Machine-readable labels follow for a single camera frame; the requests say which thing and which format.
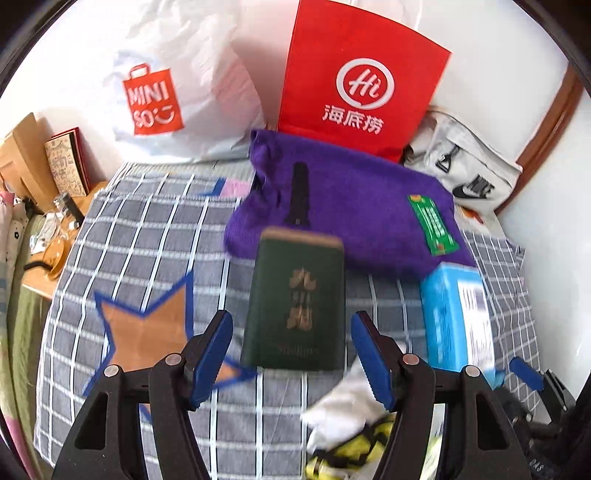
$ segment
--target yellow cloth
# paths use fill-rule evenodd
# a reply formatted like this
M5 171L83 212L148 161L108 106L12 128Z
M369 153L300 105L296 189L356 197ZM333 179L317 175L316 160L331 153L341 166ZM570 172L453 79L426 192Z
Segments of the yellow cloth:
M357 471L368 462L379 459L384 453L395 413L389 413L342 445L328 452L315 452L306 465L306 477L310 480L342 480L347 471Z

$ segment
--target white gray bag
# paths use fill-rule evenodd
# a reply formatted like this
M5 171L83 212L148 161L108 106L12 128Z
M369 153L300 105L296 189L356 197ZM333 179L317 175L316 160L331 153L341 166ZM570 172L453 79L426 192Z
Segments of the white gray bag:
M454 201L477 212L493 212L511 194L521 167L503 160L464 125L428 112L405 152L404 165L437 177Z

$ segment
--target red paper bag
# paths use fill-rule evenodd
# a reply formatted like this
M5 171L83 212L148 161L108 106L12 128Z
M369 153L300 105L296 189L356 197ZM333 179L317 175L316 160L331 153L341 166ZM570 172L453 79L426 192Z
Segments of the red paper bag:
M449 55L379 15L300 0L278 130L400 161Z

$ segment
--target screw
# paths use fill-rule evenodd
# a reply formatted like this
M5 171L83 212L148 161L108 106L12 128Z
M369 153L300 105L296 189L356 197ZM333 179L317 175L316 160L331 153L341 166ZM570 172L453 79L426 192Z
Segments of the screw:
M420 360L414 353L407 353L402 356L402 361L407 365L418 365Z
M166 364L173 367L174 365L178 365L181 362L182 358L178 353L171 353L168 357L166 357Z
M105 376L106 377L114 377L119 373L119 367L117 365L109 365L105 368Z
M475 367L474 365L468 365L466 367L466 375L468 375L468 377L479 377L480 376L480 369L478 367Z

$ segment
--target haidilao logo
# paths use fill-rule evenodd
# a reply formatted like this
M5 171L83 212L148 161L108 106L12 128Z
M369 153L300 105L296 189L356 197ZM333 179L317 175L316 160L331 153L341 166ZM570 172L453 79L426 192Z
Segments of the haidilao logo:
M374 59L348 61L336 76L341 98L360 110L374 110L386 105L394 94L394 77Z

